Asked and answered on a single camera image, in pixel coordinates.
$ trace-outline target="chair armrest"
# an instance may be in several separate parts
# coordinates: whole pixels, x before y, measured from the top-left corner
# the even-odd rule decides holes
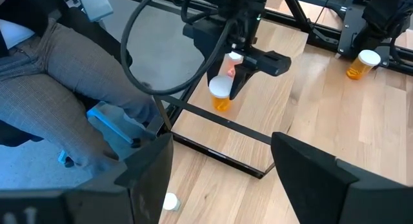
[[[104,30],[99,23],[90,22],[86,14],[80,9],[76,7],[69,8],[57,22],[89,38],[114,56],[118,62],[121,62],[121,43]],[[132,64],[132,57],[129,52],[127,52],[126,61],[129,66]]]

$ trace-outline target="gray pants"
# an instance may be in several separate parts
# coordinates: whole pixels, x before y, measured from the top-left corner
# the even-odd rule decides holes
[[[129,82],[121,65],[88,38],[50,20],[0,57],[0,120],[59,146],[93,175],[117,163],[117,154],[87,120],[72,92],[121,107],[142,123],[157,108]]]

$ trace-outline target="white cap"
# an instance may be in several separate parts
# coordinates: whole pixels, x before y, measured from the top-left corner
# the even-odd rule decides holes
[[[227,98],[231,93],[232,82],[229,76],[216,76],[209,82],[209,91],[216,98]]]
[[[381,58],[379,54],[372,50],[362,50],[359,53],[359,60],[364,64],[368,66],[377,66],[379,65]]]
[[[229,53],[229,56],[230,56],[230,58],[231,58],[232,60],[234,60],[234,61],[239,61],[239,60],[241,60],[241,59],[243,58],[242,55],[240,55],[240,54],[238,54],[238,53],[235,53],[235,52]]]
[[[178,204],[178,198],[175,194],[171,192],[166,193],[165,200],[163,202],[163,208],[165,210],[174,210]]]

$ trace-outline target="leg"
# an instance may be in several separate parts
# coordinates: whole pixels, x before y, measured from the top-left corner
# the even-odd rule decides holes
[[[0,82],[0,119],[61,147],[93,175],[109,169],[117,154],[86,119],[73,93],[45,74]]]
[[[69,89],[121,107],[140,123],[157,115],[151,96],[129,82],[119,62],[72,29],[58,25],[46,56],[47,72]]]

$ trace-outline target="person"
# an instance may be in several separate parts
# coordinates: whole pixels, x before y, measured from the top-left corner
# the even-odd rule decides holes
[[[140,123],[157,115],[151,96],[118,61],[31,0],[0,0],[0,120],[66,151],[97,175],[118,162],[73,92],[121,107]]]

